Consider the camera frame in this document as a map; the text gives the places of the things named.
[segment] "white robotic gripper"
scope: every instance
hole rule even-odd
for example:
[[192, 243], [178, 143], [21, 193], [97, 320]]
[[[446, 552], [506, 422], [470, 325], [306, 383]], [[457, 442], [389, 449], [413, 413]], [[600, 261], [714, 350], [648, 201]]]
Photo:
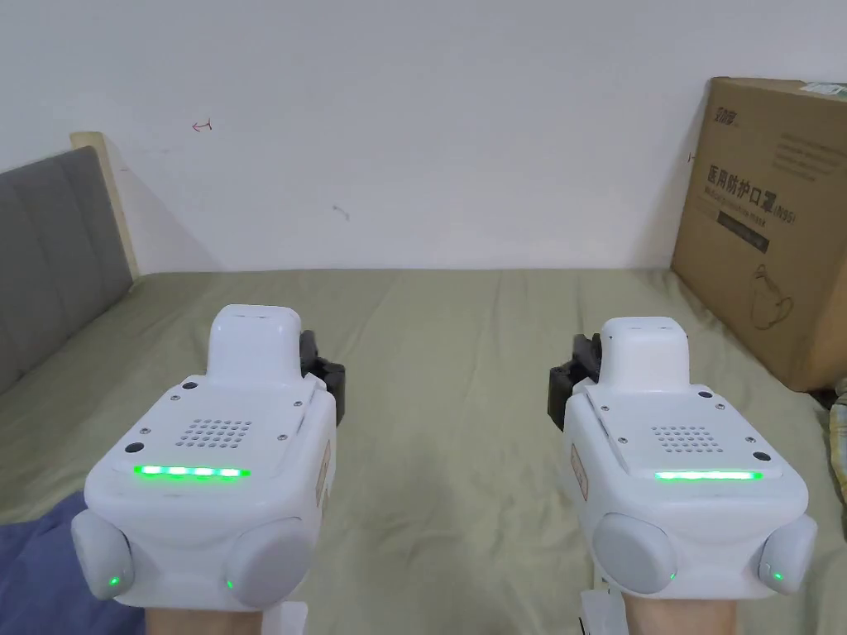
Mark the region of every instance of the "white robotic gripper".
[[817, 533], [800, 475], [726, 399], [690, 383], [672, 319], [613, 319], [600, 342], [599, 380], [573, 386], [563, 426], [564, 488], [600, 576], [650, 598], [796, 591]]
[[300, 333], [291, 309], [225, 307], [207, 374], [93, 467], [72, 534], [96, 597], [269, 611], [300, 584], [335, 476], [335, 399], [301, 375]]

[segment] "green led light strip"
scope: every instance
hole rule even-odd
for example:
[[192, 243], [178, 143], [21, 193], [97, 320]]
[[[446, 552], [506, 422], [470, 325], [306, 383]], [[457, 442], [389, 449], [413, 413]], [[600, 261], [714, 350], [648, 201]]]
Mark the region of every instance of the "green led light strip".
[[221, 476], [236, 478], [250, 476], [250, 470], [234, 467], [184, 467], [161, 465], [136, 465], [136, 474], [168, 474], [170, 476]]
[[660, 481], [758, 481], [764, 478], [761, 472], [656, 472]]

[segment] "bed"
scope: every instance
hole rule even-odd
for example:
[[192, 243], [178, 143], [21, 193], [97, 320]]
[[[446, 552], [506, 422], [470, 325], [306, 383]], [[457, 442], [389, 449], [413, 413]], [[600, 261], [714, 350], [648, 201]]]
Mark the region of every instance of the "bed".
[[726, 396], [796, 467], [820, 528], [805, 588], [743, 603], [741, 632], [847, 629], [827, 413], [784, 388], [672, 273], [168, 273], [127, 287], [0, 395], [0, 523], [80, 489], [165, 389], [202, 372], [222, 306], [291, 306], [322, 356], [347, 368], [333, 497], [299, 592], [310, 635], [576, 635], [592, 567], [556, 487], [563, 453], [545, 414], [547, 373], [576, 333], [667, 315], [689, 334], [692, 380]]

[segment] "label sticker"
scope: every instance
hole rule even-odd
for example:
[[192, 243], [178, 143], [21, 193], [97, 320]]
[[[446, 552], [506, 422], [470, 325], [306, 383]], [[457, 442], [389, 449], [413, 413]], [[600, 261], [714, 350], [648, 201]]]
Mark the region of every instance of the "label sticker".
[[326, 472], [329, 470], [329, 457], [331, 455], [331, 450], [329, 449], [329, 441], [326, 442], [326, 449], [324, 450], [324, 460], [320, 466], [320, 473], [318, 474], [318, 483], [315, 485], [315, 505], [320, 507], [320, 495], [324, 492], [324, 482], [326, 481]]
[[839, 95], [847, 97], [847, 86], [844, 84], [828, 84], [823, 81], [811, 81], [800, 88], [800, 90], [815, 92], [818, 95]]
[[577, 452], [577, 446], [571, 444], [571, 467], [573, 468], [573, 474], [577, 478], [577, 483], [579, 483], [579, 488], [582, 490], [583, 498], [585, 501], [588, 501], [588, 474], [585, 473], [585, 468], [582, 465], [582, 461], [579, 459], [579, 453]]

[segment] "box logo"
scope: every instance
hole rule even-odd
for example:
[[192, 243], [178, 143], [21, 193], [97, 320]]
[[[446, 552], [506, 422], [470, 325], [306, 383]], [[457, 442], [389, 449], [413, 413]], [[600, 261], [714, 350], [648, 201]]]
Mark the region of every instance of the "box logo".
[[737, 114], [734, 110], [721, 106], [715, 112], [715, 121], [719, 124], [732, 125]]

